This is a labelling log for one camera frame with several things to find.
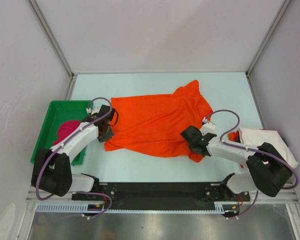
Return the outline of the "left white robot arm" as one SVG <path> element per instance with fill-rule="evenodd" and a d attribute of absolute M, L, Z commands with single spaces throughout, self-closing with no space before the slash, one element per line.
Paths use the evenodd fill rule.
<path fill-rule="evenodd" d="M 110 122 L 118 116 L 112 106 L 88 108 L 88 116 L 65 139 L 50 148 L 40 148 L 35 154 L 31 185 L 38 200 L 63 197 L 69 192 L 83 193 L 88 199 L 100 196 L 101 188 L 87 174 L 73 174 L 71 164 L 91 142 L 104 143 L 114 136 Z"/>

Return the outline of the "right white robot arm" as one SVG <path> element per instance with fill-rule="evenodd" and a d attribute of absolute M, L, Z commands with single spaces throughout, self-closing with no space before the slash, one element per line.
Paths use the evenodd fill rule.
<path fill-rule="evenodd" d="M 294 169 L 270 143 L 253 146 L 228 142 L 213 132 L 204 132 L 192 125 L 180 135 L 193 153 L 227 159 L 243 166 L 242 173 L 231 173 L 222 182 L 220 194 L 227 201 L 249 191 L 276 197 L 294 174 Z"/>

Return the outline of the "orange t shirt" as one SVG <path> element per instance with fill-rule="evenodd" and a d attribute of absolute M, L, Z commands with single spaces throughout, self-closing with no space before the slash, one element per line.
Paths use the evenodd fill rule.
<path fill-rule="evenodd" d="M 203 159 L 181 136 L 189 126 L 200 128 L 213 111 L 198 80 L 171 94 L 113 97 L 111 104 L 118 121 L 112 128 L 114 136 L 104 144 L 107 152 L 127 149 L 160 158 L 185 156 L 196 163 Z"/>

